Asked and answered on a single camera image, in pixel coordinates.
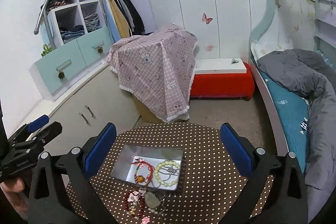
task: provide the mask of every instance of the pink plaid blanket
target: pink plaid blanket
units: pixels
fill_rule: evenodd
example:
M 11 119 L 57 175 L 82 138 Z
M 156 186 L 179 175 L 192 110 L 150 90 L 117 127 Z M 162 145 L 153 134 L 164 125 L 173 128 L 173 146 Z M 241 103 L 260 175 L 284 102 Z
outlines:
M 169 122 L 188 112 L 197 38 L 167 25 L 145 36 L 123 38 L 107 57 L 120 88 L 134 94 L 159 119 Z

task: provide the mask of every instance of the metal tray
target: metal tray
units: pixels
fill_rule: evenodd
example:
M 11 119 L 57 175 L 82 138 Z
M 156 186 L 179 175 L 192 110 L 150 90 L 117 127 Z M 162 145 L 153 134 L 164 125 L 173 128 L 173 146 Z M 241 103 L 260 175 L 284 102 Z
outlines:
M 132 165 L 131 163 L 134 161 L 135 156 L 139 156 L 140 158 L 144 159 L 146 162 L 153 165 L 154 167 L 156 167 L 158 163 L 163 162 L 164 160 L 174 160 L 180 165 L 181 168 L 183 159 L 183 150 L 180 148 L 161 148 L 161 147 L 149 147 L 149 146 L 125 144 L 112 169 L 111 177 L 137 186 L 144 187 L 141 184 L 136 184 L 134 181 L 134 172 L 137 166 Z M 144 172 L 142 173 L 142 175 L 146 177 L 148 174 L 147 165 L 144 165 L 144 167 L 142 168 L 142 172 Z M 174 185 L 174 187 L 165 187 L 161 185 L 159 188 L 157 188 L 153 187 L 152 183 L 150 183 L 147 186 L 147 188 L 152 189 L 154 188 L 165 191 L 175 191 L 179 184 L 180 172 L 181 169 L 179 170 L 179 174 L 177 176 L 177 183 L 176 185 Z M 153 179 L 153 182 L 155 186 L 159 185 L 155 179 Z

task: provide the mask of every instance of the gray blanket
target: gray blanket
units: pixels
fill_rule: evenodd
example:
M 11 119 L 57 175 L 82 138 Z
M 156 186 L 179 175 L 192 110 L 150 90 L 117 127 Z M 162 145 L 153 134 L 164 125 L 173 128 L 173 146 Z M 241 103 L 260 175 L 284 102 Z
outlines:
M 274 82 L 302 97 L 310 97 L 310 156 L 305 170 L 309 221 L 336 186 L 336 73 L 312 51 L 271 52 L 258 67 Z

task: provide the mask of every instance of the metal bolt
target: metal bolt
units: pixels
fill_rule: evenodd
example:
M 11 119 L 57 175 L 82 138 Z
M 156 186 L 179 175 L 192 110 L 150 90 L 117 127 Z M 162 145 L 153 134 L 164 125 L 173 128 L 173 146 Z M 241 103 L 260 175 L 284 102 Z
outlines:
M 288 153 L 288 156 L 289 156 L 290 158 L 292 158 L 292 159 L 295 159 L 295 158 L 296 158 L 296 155 L 295 155 L 294 152 L 289 152 L 289 153 Z
M 81 150 L 79 147 L 74 147 L 73 149 L 71 149 L 71 153 L 73 153 L 74 155 L 78 154 L 80 151 Z
M 263 155 L 263 154 L 265 154 L 265 149 L 263 149 L 263 148 L 261 148 L 261 147 L 258 147 L 257 148 L 257 153 L 259 154 L 259 155 Z
M 43 152 L 43 153 L 41 154 L 41 158 L 42 158 L 42 159 L 45 159 L 46 157 L 48 157 L 48 152 Z

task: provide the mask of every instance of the teal drawer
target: teal drawer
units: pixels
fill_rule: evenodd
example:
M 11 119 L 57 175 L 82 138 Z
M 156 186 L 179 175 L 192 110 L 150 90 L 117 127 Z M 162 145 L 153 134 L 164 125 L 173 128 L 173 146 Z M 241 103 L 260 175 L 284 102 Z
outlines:
M 107 54 L 110 51 L 112 39 L 107 27 L 102 27 L 99 30 L 90 32 L 82 37 L 77 38 L 79 48 L 81 49 L 83 58 L 87 66 L 94 61 Z M 98 52 L 98 47 L 103 48 L 103 52 Z
M 86 64 L 75 39 L 42 57 L 35 66 L 52 94 L 84 69 Z M 63 79 L 58 78 L 58 70 L 64 72 Z

